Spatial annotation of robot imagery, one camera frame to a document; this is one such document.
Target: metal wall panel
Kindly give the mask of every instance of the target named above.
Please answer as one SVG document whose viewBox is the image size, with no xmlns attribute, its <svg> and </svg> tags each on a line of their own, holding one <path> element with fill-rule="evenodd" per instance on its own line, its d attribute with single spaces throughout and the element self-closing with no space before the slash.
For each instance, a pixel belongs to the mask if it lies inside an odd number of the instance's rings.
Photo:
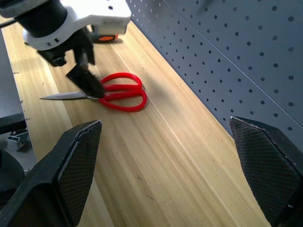
<svg viewBox="0 0 303 227">
<path fill-rule="evenodd" d="M 303 150 L 303 1 L 127 0 L 134 23 L 225 129 L 241 116 Z"/>
</svg>

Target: red scissor handle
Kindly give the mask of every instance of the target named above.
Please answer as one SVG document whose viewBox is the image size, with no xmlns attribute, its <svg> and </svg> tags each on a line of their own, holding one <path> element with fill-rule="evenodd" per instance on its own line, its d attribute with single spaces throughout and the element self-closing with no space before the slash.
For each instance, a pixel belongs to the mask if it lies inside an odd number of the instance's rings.
<svg viewBox="0 0 303 227">
<path fill-rule="evenodd" d="M 147 103 L 147 95 L 146 95 L 145 91 L 142 89 L 141 80 L 134 74 L 131 74 L 128 72 L 119 72 L 119 73 L 114 73 L 114 74 L 108 75 L 107 77 L 104 77 L 100 82 L 102 84 L 105 84 L 105 83 L 109 82 L 110 80 L 117 79 L 117 78 L 132 79 L 133 81 L 137 82 L 137 84 L 104 85 L 104 89 L 107 92 L 114 92 L 114 91 L 124 91 L 124 92 L 118 92 L 118 93 L 112 93 L 112 94 L 105 93 L 104 98 L 100 98 L 99 102 L 109 108 L 124 111 L 124 112 L 136 112 L 136 111 L 142 110 Z M 110 100 L 138 97 L 138 96 L 141 96 L 143 98 L 143 100 L 139 105 L 136 105 L 136 106 L 119 106 L 119 105 L 115 105 L 115 104 L 109 102 Z"/>
</svg>

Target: pegboard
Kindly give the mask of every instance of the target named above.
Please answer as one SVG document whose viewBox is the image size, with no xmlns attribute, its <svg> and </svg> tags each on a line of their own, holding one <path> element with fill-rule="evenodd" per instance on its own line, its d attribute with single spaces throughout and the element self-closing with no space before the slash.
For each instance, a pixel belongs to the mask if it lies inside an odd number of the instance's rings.
<svg viewBox="0 0 303 227">
<path fill-rule="evenodd" d="M 230 116 L 303 151 L 303 0 L 126 0 L 133 22 L 231 134 Z"/>
</svg>

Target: scissor blade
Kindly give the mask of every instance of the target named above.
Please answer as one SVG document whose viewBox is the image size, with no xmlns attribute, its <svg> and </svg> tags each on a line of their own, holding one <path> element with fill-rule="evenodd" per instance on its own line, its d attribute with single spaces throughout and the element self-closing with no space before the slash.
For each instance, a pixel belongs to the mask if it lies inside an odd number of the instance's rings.
<svg viewBox="0 0 303 227">
<path fill-rule="evenodd" d="M 76 91 L 76 92 L 67 92 L 62 94 L 56 94 L 51 96 L 42 97 L 40 99 L 47 100 L 74 100 L 74 99 L 85 99 L 88 98 L 84 92 Z"/>
</svg>

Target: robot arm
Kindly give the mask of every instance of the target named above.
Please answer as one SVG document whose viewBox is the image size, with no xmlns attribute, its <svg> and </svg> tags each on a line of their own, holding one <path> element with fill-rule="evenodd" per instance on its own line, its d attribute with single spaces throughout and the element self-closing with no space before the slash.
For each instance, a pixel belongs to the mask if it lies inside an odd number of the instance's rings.
<svg viewBox="0 0 303 227">
<path fill-rule="evenodd" d="M 53 66 L 63 66 L 73 50 L 76 66 L 67 74 L 87 95 L 103 97 L 104 89 L 88 71 L 95 64 L 87 25 L 101 35 L 124 34 L 131 19 L 125 0 L 0 0 L 0 14 L 23 27 L 27 44 Z"/>
</svg>

